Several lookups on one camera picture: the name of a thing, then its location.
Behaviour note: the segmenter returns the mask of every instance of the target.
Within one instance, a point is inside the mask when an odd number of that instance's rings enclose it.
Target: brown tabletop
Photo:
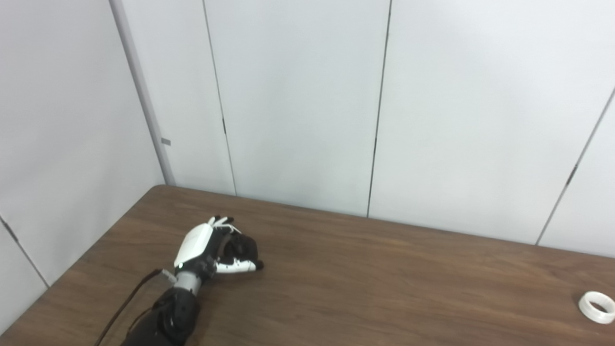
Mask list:
[[[230,215],[262,272],[218,275],[187,345],[615,345],[576,306],[615,296],[615,259],[202,191],[149,191],[6,333],[2,346],[92,345],[184,235]],[[167,288],[143,286],[103,345]]]

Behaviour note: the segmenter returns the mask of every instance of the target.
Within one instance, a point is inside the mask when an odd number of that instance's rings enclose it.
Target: white roll of tape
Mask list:
[[[592,303],[599,305],[604,310],[594,307]],[[609,296],[600,292],[586,292],[579,300],[579,309],[581,309],[583,315],[597,323],[609,324],[615,320],[615,302]]]

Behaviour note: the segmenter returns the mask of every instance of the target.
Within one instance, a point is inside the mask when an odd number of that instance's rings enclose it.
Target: prosthetic hand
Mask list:
[[[263,269],[256,242],[231,224],[232,217],[212,217],[194,227],[175,259],[175,284],[132,328],[122,346],[183,346],[199,314],[196,296],[216,273]]]

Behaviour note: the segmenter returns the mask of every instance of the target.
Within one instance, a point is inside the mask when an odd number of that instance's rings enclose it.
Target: robotic hand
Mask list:
[[[194,330],[203,282],[216,273],[243,273],[263,269],[254,239],[231,224],[232,217],[212,217],[194,227],[175,259],[172,288],[132,328],[122,346],[183,346]]]

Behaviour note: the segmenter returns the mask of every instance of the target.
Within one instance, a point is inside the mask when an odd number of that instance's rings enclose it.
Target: panel seam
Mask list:
[[[386,52],[389,46],[389,27],[391,26],[391,8],[393,6],[393,0],[389,0],[389,15],[386,22],[386,36],[384,38],[384,53],[383,53],[383,70],[380,77],[380,93],[378,95],[378,112],[376,114],[376,132],[374,137],[374,152],[371,157],[371,174],[370,174],[370,191],[367,196],[367,213],[366,217],[370,216],[371,206],[371,188],[374,184],[374,166],[376,164],[376,145],[378,144],[378,126],[380,125],[380,109],[383,101],[383,87],[384,87],[384,68],[386,67]]]
[[[41,279],[41,281],[45,284],[45,287],[49,288],[49,283],[47,282],[47,280],[45,280],[45,278],[43,277],[43,275],[41,274],[41,271],[38,269],[38,267],[34,264],[34,261],[32,261],[32,258],[30,258],[30,256],[28,255],[28,253],[26,252],[26,250],[23,248],[22,244],[19,243],[19,239],[17,238],[17,235],[15,234],[15,232],[13,231],[13,229],[9,226],[9,224],[2,218],[2,216],[0,215],[0,223],[2,223],[2,225],[4,226],[4,229],[6,229],[6,232],[9,233],[10,237],[13,238],[13,241],[15,241],[15,244],[17,244],[17,246],[19,247],[19,250],[21,250],[21,252],[23,253],[23,255],[26,257],[26,259],[28,260],[28,262],[30,263],[30,265],[32,266],[32,268],[34,268],[36,274],[38,275],[38,277]]]
[[[205,16],[205,27],[207,29],[207,40],[209,41],[209,52],[212,55],[213,75],[216,78],[216,89],[218,91],[218,103],[220,104],[220,114],[222,115],[222,127],[224,130],[224,137],[226,139],[226,152],[229,156],[229,165],[231,167],[232,186],[235,190],[235,196],[237,196],[237,184],[235,183],[235,171],[232,168],[231,159],[231,146],[229,145],[229,136],[226,129],[226,122],[224,121],[224,109],[222,107],[222,96],[220,95],[220,84],[218,83],[218,69],[216,67],[216,58],[213,55],[212,34],[209,30],[209,20],[207,19],[207,8],[205,7],[205,0],[201,0],[203,4],[203,15]]]
[[[602,113],[600,113],[600,116],[598,117],[598,121],[596,121],[596,125],[594,125],[592,132],[589,135],[589,138],[587,139],[587,141],[585,142],[585,146],[583,146],[583,150],[581,150],[581,154],[579,155],[579,158],[577,159],[573,171],[571,172],[571,174],[568,176],[568,179],[566,180],[566,184],[564,185],[564,188],[561,189],[561,193],[560,196],[557,198],[555,205],[553,206],[553,209],[551,209],[551,213],[549,214],[549,217],[547,218],[547,221],[545,222],[540,235],[538,236],[538,239],[536,240],[536,244],[534,245],[540,245],[540,241],[542,240],[542,237],[544,236],[545,231],[547,230],[547,227],[549,226],[549,223],[551,223],[551,219],[553,218],[553,215],[555,215],[555,211],[557,210],[557,207],[560,205],[561,199],[564,197],[564,194],[566,193],[566,190],[568,189],[568,186],[570,185],[570,183],[572,182],[572,179],[577,171],[577,168],[579,167],[579,165],[581,164],[581,161],[583,160],[583,157],[585,156],[585,153],[587,151],[587,148],[589,147],[589,145],[592,143],[593,137],[596,134],[596,131],[598,130],[598,127],[600,126],[600,123],[602,122],[602,119],[604,119],[606,112],[609,110],[609,107],[611,105],[611,102],[613,101],[613,97],[615,96],[615,87],[613,87],[613,90],[611,91],[611,95],[609,96],[608,100],[606,101],[606,104],[604,106],[604,108],[602,108]]]

